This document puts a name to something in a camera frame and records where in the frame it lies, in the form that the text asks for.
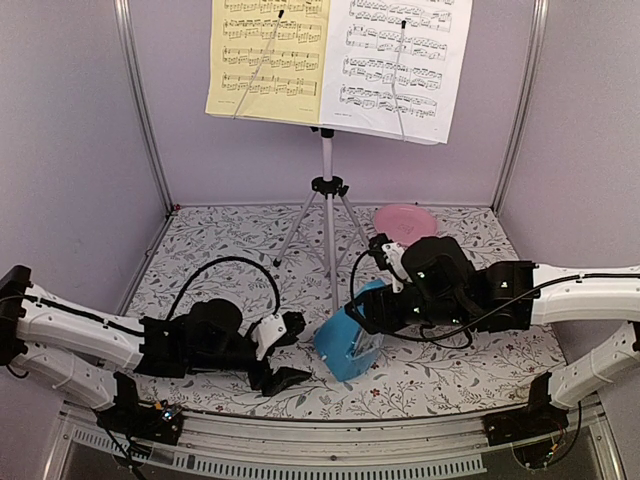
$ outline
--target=wire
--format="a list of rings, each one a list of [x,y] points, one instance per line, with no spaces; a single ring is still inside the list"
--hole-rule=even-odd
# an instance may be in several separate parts
[[[393,268],[393,265],[391,265],[390,263],[387,264],[387,266],[389,267],[389,271],[391,272],[391,275],[393,275],[393,277],[398,280],[401,284],[403,285],[409,285],[411,282],[409,282],[408,280],[403,280],[402,278],[400,278],[400,275],[398,275],[398,272],[395,271],[395,269]]]
[[[24,299],[25,296],[24,295],[11,295],[9,297],[0,298],[0,303],[6,302],[6,301],[9,301],[9,300],[16,300],[18,298]]]
[[[52,300],[48,300],[46,298],[38,298],[32,295],[26,295],[24,297],[25,300],[28,300],[31,303],[46,305],[47,307],[55,308],[62,312],[67,312],[72,315],[77,315],[78,317],[83,317],[88,320],[93,320],[94,322],[98,322],[101,325],[105,325],[107,327],[111,327],[114,330],[120,330],[123,333],[128,335],[133,335],[134,337],[144,337],[144,332],[139,332],[137,330],[132,330],[131,328],[125,327],[123,325],[119,325],[111,320],[107,320],[106,318],[100,317],[95,313],[85,312],[83,310],[78,310],[77,308],[69,307],[67,305],[63,305],[61,303],[54,302]]]
[[[203,265],[198,270],[196,270],[193,275],[189,277],[189,279],[185,282],[185,284],[182,286],[182,288],[178,292],[176,299],[173,301],[173,305],[171,305],[171,309],[169,310],[166,320],[169,321],[173,318],[174,314],[176,313],[176,309],[178,308],[178,305],[182,300],[182,297],[184,297],[184,294],[187,292],[187,290],[189,289],[193,281],[196,278],[198,278],[200,274],[202,274],[205,270],[209,270],[210,268],[215,267],[216,265],[219,265],[221,263],[228,263],[228,262],[246,263],[247,265],[251,265],[252,267],[260,270],[260,272],[267,278],[267,280],[269,281],[269,284],[271,285],[271,288],[273,289],[273,296],[275,297],[275,307],[273,309],[273,314],[275,315],[276,313],[278,313],[278,310],[280,310],[280,292],[278,291],[278,285],[276,284],[276,281],[271,276],[269,271],[259,263],[256,263],[253,260],[249,260],[248,258],[229,256],[229,257],[217,258],[207,263],[206,265]]]
[[[358,317],[358,320],[362,320],[364,323],[367,323],[367,320],[362,316],[362,314],[360,313],[360,311],[357,308],[356,302],[355,302],[355,277],[356,277],[356,273],[358,270],[358,265],[360,264],[360,262],[362,261],[362,259],[368,255],[368,254],[372,254],[375,252],[372,252],[370,250],[365,250],[364,252],[362,252],[360,254],[360,256],[356,259],[355,263],[353,264],[353,268],[351,270],[351,279],[349,282],[349,287],[350,287],[350,294],[351,294],[351,303],[353,304],[353,311],[354,314],[356,315],[356,317]],[[505,308],[513,305],[514,303],[519,302],[520,300],[522,300],[523,298],[529,297],[531,295],[534,295],[536,293],[538,293],[540,290],[547,288],[547,287],[551,287],[553,285],[558,285],[560,283],[567,283],[567,282],[582,282],[583,280],[589,280],[589,279],[595,279],[595,278],[640,278],[640,274],[637,273],[586,273],[586,274],[576,274],[576,275],[568,275],[566,277],[560,277],[560,278],[556,278],[553,280],[549,280],[548,282],[544,282],[541,283],[540,285],[533,287],[531,290],[528,290],[526,292],[524,292],[521,295],[518,295],[515,298],[512,298],[511,300],[509,300],[508,302],[503,303],[502,305],[497,306],[496,308],[494,308],[493,310],[485,313],[484,315],[480,315],[478,318],[476,318],[475,320],[467,323],[466,325],[464,325],[463,327],[460,328],[456,328],[455,330],[452,330],[448,333],[443,333],[442,335],[437,335],[434,337],[409,337],[407,335],[400,335],[397,333],[393,333],[393,332],[387,332],[384,330],[380,330],[381,333],[385,334],[385,335],[390,335],[392,337],[396,337],[399,338],[401,340],[409,340],[412,342],[418,342],[418,343],[426,343],[426,342],[438,342],[440,340],[446,340],[447,338],[451,338],[454,337],[460,333],[466,332],[468,330],[470,330],[471,328],[475,327],[476,325],[478,325],[479,323],[485,321],[487,318],[492,317],[493,315],[495,315],[498,312],[501,312],[502,310],[504,310]]]
[[[576,446],[576,443],[578,441],[578,437],[580,436],[580,429],[581,428],[582,428],[582,402],[578,402],[578,426],[576,427],[576,433],[573,435],[573,438],[571,439],[571,443],[566,448],[566,450],[564,452],[562,452],[562,454],[559,457],[556,457],[554,455],[554,457],[551,459],[551,461],[549,463],[547,463],[547,467],[551,467],[551,466],[559,463],[564,458],[566,458],[566,456],[569,455],[569,453],[571,453],[571,450],[573,450],[573,447]]]
[[[424,334],[424,330],[427,328],[426,325],[420,325],[420,336],[422,338],[424,338],[425,340],[429,340],[429,337],[427,337]],[[467,348],[469,348],[471,345],[473,345],[473,337],[471,336],[471,332],[469,330],[465,330],[464,332],[464,336],[467,338],[467,343],[465,343],[464,345],[460,345],[460,346],[453,346],[453,345],[441,345],[438,342],[434,342],[432,340],[429,340],[431,343],[433,343],[436,347],[440,347],[440,348],[445,348],[447,350],[466,350]]]
[[[109,436],[109,438],[111,439],[111,441],[115,444],[116,448],[120,451],[120,453],[122,453],[122,455],[124,455],[125,460],[127,461],[127,463],[129,464],[129,470],[131,471],[131,473],[138,479],[138,480],[146,480],[145,476],[142,474],[142,472],[138,469],[137,465],[135,464],[135,462],[133,461],[133,458],[131,457],[131,452],[125,450],[125,448],[122,446],[122,444],[120,442],[118,442],[118,440],[116,439],[116,437],[113,436],[113,433],[111,433],[111,430],[109,430],[106,427],[102,427],[102,429],[107,432],[107,435]]]
[[[15,370],[13,368],[11,368],[11,365],[5,365],[5,367],[7,367],[7,370],[9,370],[9,373],[11,375],[13,375],[14,377],[16,377],[19,380],[22,380],[22,379],[27,378],[29,376],[29,372],[24,372],[22,375],[20,375],[19,373],[16,373]]]

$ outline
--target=black clamp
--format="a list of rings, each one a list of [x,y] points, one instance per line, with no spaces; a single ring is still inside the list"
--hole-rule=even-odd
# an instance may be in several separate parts
[[[311,127],[311,131],[313,133],[317,133],[318,131],[320,131],[320,136],[322,138],[333,138],[336,133],[332,128]]]
[[[17,337],[18,321],[27,314],[22,300],[32,287],[31,270],[13,267],[0,279],[0,366],[9,365],[18,355],[27,353],[24,341]]]
[[[107,410],[95,411],[98,426],[152,442],[177,445],[182,434],[184,416],[181,409],[166,402],[153,406],[140,404],[136,382],[125,374],[115,372],[118,393],[115,405]]]
[[[322,177],[314,178],[311,181],[311,189],[327,198],[329,195],[334,197],[344,197],[349,191],[349,186],[344,184],[340,177],[333,177],[330,181],[326,181]]]
[[[551,373],[547,372],[533,380],[526,406],[482,417],[489,445],[549,435],[558,431],[559,427],[566,429],[569,426],[567,411],[551,405],[548,393],[550,379]]]
[[[636,341],[633,342],[632,348],[634,352],[640,352],[640,323],[631,322],[633,324],[633,331],[636,334]]]

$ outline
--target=sheet music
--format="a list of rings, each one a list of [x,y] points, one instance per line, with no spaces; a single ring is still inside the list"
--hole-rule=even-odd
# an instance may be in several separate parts
[[[320,123],[446,143],[472,1],[334,0]]]
[[[213,0],[206,112],[233,115],[251,84],[238,116],[318,124],[328,18],[329,0]]]

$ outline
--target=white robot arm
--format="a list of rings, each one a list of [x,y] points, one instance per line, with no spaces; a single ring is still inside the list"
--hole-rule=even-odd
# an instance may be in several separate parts
[[[640,266],[583,270],[499,262],[476,271],[452,238],[422,239],[404,249],[382,235],[372,239],[370,254],[393,278],[390,286],[352,301],[364,306],[364,316],[347,308],[369,333],[394,335],[412,323],[454,326],[455,334],[565,321],[624,322],[579,360],[536,378],[527,407],[487,415],[492,444],[565,427],[569,409],[640,364]]]
[[[93,409],[108,430],[175,444],[180,408],[167,402],[145,407],[133,379],[76,354],[152,376],[244,370],[251,386],[266,396],[310,376],[287,367],[273,372],[268,362],[276,346],[294,343],[304,329],[299,313],[274,312],[241,335],[242,314],[226,300],[196,303],[188,314],[171,320],[137,319],[60,299],[33,285],[30,273],[17,266],[0,280],[0,365],[44,376],[54,389]],[[141,428],[132,430],[132,424]]]

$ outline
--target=music stand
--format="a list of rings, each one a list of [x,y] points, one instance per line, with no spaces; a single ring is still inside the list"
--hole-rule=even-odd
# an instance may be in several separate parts
[[[362,242],[367,248],[368,239],[367,235],[360,225],[358,221],[358,217],[356,217],[355,212],[353,211],[353,207],[351,206],[351,202],[347,198],[347,191],[349,187],[344,184],[344,181],[340,177],[333,176],[333,137],[335,132],[332,129],[328,128],[316,128],[312,127],[312,131],[317,132],[320,130],[320,136],[322,137],[322,159],[323,159],[323,169],[322,169],[322,177],[314,178],[311,182],[311,192],[307,196],[307,199],[302,206],[302,212],[293,222],[293,225],[289,229],[287,236],[284,240],[284,244],[278,253],[278,256],[273,261],[273,265],[275,267],[279,267],[282,263],[282,259],[289,248],[291,240],[293,240],[294,235],[300,228],[304,217],[306,216],[311,204],[316,198],[316,195],[320,194],[324,196],[324,259],[322,259],[317,253],[315,253],[318,257],[321,258],[321,261],[325,267],[325,274],[329,274],[330,282],[331,282],[331,304],[333,307],[333,313],[338,311],[338,266],[342,263],[348,248],[345,250],[344,254],[340,259],[337,259],[336,254],[336,231],[335,231],[335,212],[333,210],[334,200],[337,197],[342,200],[345,210],[347,211],[351,221],[356,227],[356,231],[351,237],[349,242],[349,246],[355,239],[357,235],[360,235]]]

